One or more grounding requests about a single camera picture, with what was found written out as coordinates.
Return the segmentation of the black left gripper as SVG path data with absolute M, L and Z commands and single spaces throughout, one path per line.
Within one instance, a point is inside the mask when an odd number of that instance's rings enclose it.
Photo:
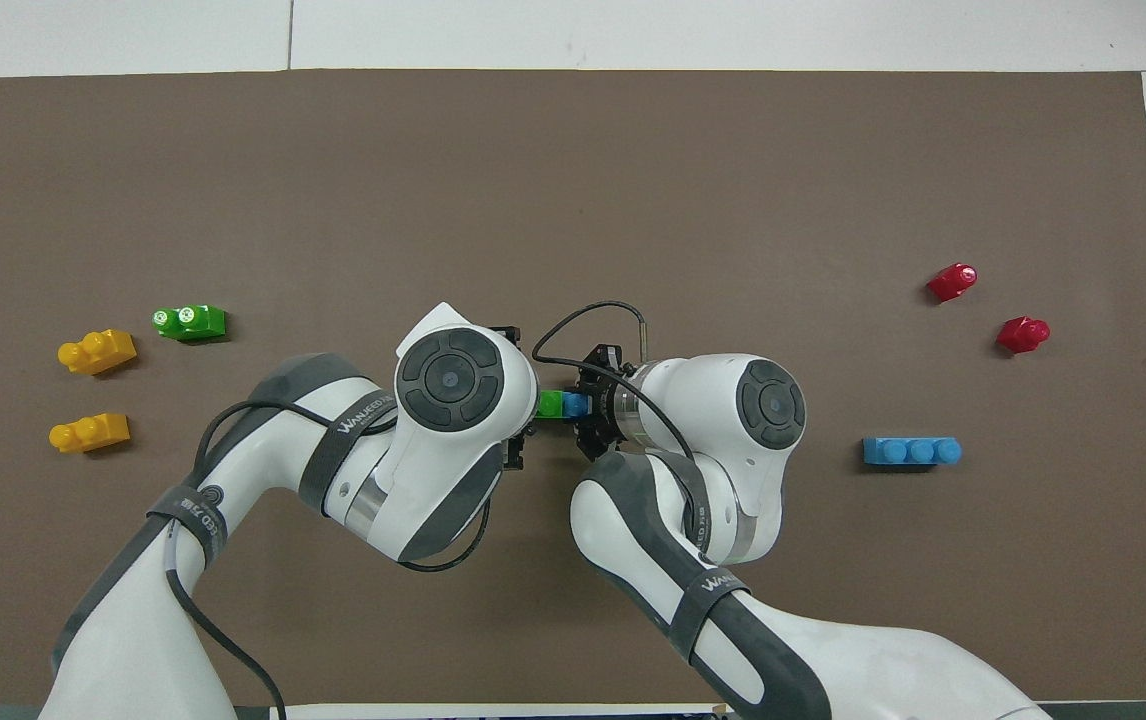
M 521 349 L 521 329 L 515 327 L 515 324 L 490 324 L 489 329 L 492 332 L 497 332 L 500 336 L 503 336 L 505 341 L 512 343 L 515 347 Z M 524 424 L 521 430 L 518 430 L 512 438 L 507 439 L 503 460 L 503 469 L 507 471 L 518 471 L 524 468 L 524 446 L 526 446 L 527 439 L 535 436 L 537 432 L 535 423 L 537 418 L 537 406 L 540 406 L 540 388 L 535 388 L 535 392 L 533 392 L 532 402 L 529 405 L 529 416 L 526 424 Z

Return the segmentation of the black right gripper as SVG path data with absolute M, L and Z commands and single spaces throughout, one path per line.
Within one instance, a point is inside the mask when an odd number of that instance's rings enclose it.
M 576 447 L 591 462 L 629 443 L 615 416 L 618 378 L 629 378 L 631 363 L 623 363 L 620 345 L 596 345 L 576 363 L 573 391 L 590 396 L 590 414 L 574 418 Z

